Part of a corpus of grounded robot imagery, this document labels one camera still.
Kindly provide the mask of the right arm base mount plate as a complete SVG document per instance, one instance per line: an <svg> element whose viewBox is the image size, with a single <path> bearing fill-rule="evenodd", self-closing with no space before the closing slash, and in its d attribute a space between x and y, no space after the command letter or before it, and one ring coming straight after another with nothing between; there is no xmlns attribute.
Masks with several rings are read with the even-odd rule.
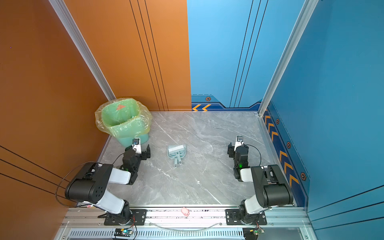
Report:
<svg viewBox="0 0 384 240"><path fill-rule="evenodd" d="M226 209L226 222L229 226L244 225L244 226L266 226L267 218L264 212L258 214L246 214L239 209Z"/></svg>

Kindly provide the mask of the pink toy on rail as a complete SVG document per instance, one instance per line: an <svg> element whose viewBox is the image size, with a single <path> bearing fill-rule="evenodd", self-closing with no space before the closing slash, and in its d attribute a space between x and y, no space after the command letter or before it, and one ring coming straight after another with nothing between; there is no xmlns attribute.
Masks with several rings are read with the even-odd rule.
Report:
<svg viewBox="0 0 384 240"><path fill-rule="evenodd" d="M181 208L181 213L185 216L188 217L190 215L190 210L186 207Z"/></svg>

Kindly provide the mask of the right green circuit board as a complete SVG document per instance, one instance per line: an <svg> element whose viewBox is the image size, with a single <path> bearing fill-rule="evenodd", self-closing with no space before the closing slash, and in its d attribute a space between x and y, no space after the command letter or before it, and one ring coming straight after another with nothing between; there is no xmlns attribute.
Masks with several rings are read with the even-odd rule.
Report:
<svg viewBox="0 0 384 240"><path fill-rule="evenodd" d="M265 231L262 228L243 228L245 240L257 240Z"/></svg>

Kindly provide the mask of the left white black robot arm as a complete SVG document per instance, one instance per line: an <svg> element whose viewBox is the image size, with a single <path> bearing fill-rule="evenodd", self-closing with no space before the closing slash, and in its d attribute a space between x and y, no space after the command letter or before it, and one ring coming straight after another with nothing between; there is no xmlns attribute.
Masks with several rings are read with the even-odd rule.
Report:
<svg viewBox="0 0 384 240"><path fill-rule="evenodd" d="M150 146L141 150L140 145L132 145L125 149L123 164L119 168L115 168L113 164L85 163L67 185L65 197L103 210L105 213L98 218L104 219L106 226L133 225L135 216L129 202L108 191L107 185L133 185L138 177L141 162L150 157Z"/></svg>

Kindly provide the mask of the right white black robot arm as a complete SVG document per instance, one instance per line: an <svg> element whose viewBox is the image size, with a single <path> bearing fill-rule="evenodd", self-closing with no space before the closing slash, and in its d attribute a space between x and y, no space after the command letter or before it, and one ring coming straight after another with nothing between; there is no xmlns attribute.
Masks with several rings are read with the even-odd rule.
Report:
<svg viewBox="0 0 384 240"><path fill-rule="evenodd" d="M241 141L228 145L228 155L234 160L235 179L254 186L254 195L241 202L234 218L244 225L259 224L265 211L294 203L291 187L278 165L249 166L249 147Z"/></svg>

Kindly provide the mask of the aluminium front rail frame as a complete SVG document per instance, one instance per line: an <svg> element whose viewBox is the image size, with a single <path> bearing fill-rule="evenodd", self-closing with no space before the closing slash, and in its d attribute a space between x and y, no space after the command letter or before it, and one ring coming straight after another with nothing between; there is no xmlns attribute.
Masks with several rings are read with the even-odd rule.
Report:
<svg viewBox="0 0 384 240"><path fill-rule="evenodd" d="M265 233L258 240L315 240L317 236L303 208L277 207L265 211L266 226L229 226L226 209L235 206L186 206L190 215L181 213L182 206L138 206L146 209L143 226L105 226L96 208L71 208L64 217L55 236L56 240L117 240L116 228L128 228L135 236L126 240L245 240L243 228L262 228Z"/></svg>

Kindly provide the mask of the green circuit board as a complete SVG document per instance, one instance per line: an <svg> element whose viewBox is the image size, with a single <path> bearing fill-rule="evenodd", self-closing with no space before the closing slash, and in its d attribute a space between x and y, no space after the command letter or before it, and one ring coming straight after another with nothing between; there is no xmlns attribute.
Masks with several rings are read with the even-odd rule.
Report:
<svg viewBox="0 0 384 240"><path fill-rule="evenodd" d="M116 228L114 231L114 239L125 240L134 237L134 231L128 228Z"/></svg>
<svg viewBox="0 0 384 240"><path fill-rule="evenodd" d="M243 228L245 240L257 240L265 231L262 228Z"/></svg>

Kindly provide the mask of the left green circuit board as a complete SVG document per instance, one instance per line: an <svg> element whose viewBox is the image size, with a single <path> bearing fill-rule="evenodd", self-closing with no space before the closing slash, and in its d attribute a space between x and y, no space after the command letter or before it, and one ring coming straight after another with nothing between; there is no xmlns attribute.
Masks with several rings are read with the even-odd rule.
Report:
<svg viewBox="0 0 384 240"><path fill-rule="evenodd" d="M134 231L128 228L116 228L114 231L114 239L125 240L134 237Z"/></svg>

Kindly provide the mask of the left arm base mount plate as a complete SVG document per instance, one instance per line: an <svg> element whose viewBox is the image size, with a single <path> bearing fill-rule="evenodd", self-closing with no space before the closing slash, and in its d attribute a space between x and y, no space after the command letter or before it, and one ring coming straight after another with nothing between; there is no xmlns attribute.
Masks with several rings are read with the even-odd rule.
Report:
<svg viewBox="0 0 384 240"><path fill-rule="evenodd" d="M105 213L98 216L98 218L105 219L105 226L143 226L147 217L146 209L133 209L128 211L122 211L118 215Z"/></svg>

